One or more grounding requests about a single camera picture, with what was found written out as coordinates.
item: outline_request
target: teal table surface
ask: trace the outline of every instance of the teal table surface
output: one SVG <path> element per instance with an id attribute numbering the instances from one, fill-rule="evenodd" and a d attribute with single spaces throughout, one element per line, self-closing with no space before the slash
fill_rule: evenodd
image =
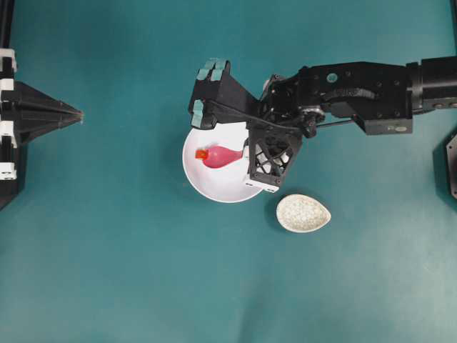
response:
<path id="1" fill-rule="evenodd" d="M 219 204 L 181 149 L 209 57 L 255 96 L 303 65 L 455 55 L 448 0 L 17 0 L 17 79 L 85 112 L 29 146 L 0 212 L 0 342 L 455 342 L 457 201 L 443 142 L 356 126 L 307 140 L 276 194 Z M 332 213 L 276 221 L 285 194 Z"/>

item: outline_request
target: black wire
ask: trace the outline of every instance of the black wire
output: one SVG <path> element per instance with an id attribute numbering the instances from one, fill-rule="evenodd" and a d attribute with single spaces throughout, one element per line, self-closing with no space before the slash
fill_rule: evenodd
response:
<path id="1" fill-rule="evenodd" d="M 221 104 L 220 102 L 217 102 L 217 101 L 214 101 L 214 100 L 207 100 L 207 102 L 209 102 L 209 103 L 211 103 L 211 104 L 213 104 L 215 106 L 223 107 L 225 109 L 229 109 L 230 111 L 234 111 L 234 112 L 240 114 L 241 116 L 245 116 L 246 118 L 249 118 L 249 119 L 252 119 L 252 120 L 256 120 L 256 121 L 260 121 L 262 123 L 268 124 L 270 126 L 277 127 L 279 129 L 295 130 L 295 131 L 300 131 L 301 132 L 301 130 L 298 127 L 278 125 L 278 124 L 275 124 L 275 123 L 273 123 L 271 121 L 268 121 L 268 120 L 265 120 L 265 119 L 262 119 L 262 118 L 258 118 L 257 116 L 251 116 L 249 114 L 243 113 L 242 111 L 239 111 L 238 109 L 235 109 L 235 108 L 233 108 L 231 106 L 227 106 L 225 104 Z"/>
<path id="2" fill-rule="evenodd" d="M 215 106 L 223 107 L 223 108 L 228 109 L 230 111 L 234 111 L 237 114 L 239 114 L 241 116 L 244 116 L 246 118 L 249 118 L 249 119 L 252 119 L 252 120 L 256 120 L 256 121 L 260 121 L 262 123 L 268 124 L 270 126 L 277 127 L 279 129 L 295 130 L 295 131 L 300 131 L 301 132 L 301 130 L 298 127 L 278 125 L 278 124 L 275 124 L 275 123 L 273 123 L 271 121 L 268 121 L 268 120 L 265 120 L 265 119 L 262 119 L 262 118 L 258 118 L 257 116 L 251 116 L 249 114 L 243 113 L 242 111 L 239 111 L 238 109 L 235 109 L 235 108 L 233 108 L 231 106 L 227 106 L 225 104 L 221 104 L 220 102 L 217 102 L 217 101 L 214 101 L 214 100 L 207 100 L 207 102 L 209 102 L 210 104 L 213 104 Z M 349 124 L 349 123 L 353 123 L 353 120 L 349 119 L 349 120 L 337 121 L 335 123 L 320 124 L 320 125 L 316 125 L 316 127 L 323 127 L 324 128 L 324 127 L 343 125 L 343 124 Z"/>
<path id="3" fill-rule="evenodd" d="M 337 125 L 343 125 L 343 124 L 349 124 L 349 123 L 354 123 L 354 120 L 349 119 L 349 120 L 336 121 L 334 123 L 316 125 L 316 127 L 330 127 L 330 126 L 337 126 Z"/>

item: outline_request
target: orange cap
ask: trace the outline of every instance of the orange cap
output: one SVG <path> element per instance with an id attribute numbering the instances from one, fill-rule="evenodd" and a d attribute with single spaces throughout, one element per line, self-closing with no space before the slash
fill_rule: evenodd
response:
<path id="1" fill-rule="evenodd" d="M 208 149 L 198 149 L 195 151 L 195 158 L 196 159 L 207 159 L 208 158 Z"/>

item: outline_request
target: white speckled dish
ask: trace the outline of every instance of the white speckled dish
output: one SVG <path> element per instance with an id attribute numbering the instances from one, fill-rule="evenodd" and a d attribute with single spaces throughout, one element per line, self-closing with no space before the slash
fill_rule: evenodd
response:
<path id="1" fill-rule="evenodd" d="M 283 198 L 276 207 L 276 216 L 284 229 L 297 233 L 316 231 L 331 219 L 324 205 L 301 194 Z"/>

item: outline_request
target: white bowl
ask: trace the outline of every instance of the white bowl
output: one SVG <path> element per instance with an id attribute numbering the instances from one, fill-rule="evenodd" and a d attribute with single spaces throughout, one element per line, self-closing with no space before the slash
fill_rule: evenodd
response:
<path id="1" fill-rule="evenodd" d="M 276 217 L 284 229 L 296 233 L 316 231 L 331 219 L 324 205 L 302 194 L 284 197 L 276 207 Z"/>
<path id="2" fill-rule="evenodd" d="M 215 202 L 244 202 L 260 193 L 262 189 L 243 183 L 248 172 L 248 159 L 242 158 L 222 168 L 211 169 L 195 158 L 197 149 L 212 145 L 241 151 L 247 138 L 246 123 L 217 124 L 213 130 L 192 129 L 183 147 L 184 172 L 191 185 Z"/>

